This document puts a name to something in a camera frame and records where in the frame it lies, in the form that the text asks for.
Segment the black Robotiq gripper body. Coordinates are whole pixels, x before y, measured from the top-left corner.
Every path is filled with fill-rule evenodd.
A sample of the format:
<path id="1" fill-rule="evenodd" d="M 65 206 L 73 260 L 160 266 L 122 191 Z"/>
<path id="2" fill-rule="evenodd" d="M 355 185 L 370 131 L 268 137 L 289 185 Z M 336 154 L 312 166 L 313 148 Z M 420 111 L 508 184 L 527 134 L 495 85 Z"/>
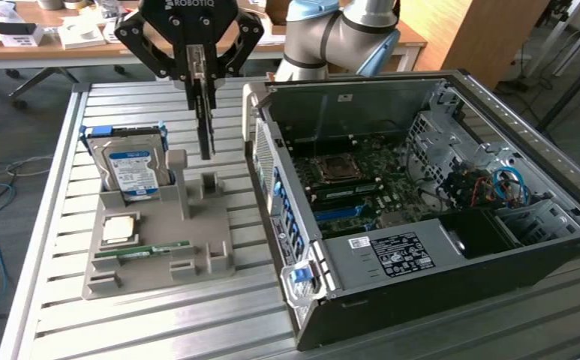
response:
<path id="1" fill-rule="evenodd" d="M 145 22 L 175 46 L 209 41 L 213 47 L 239 14 L 237 1 L 141 1 L 138 7 Z"/>

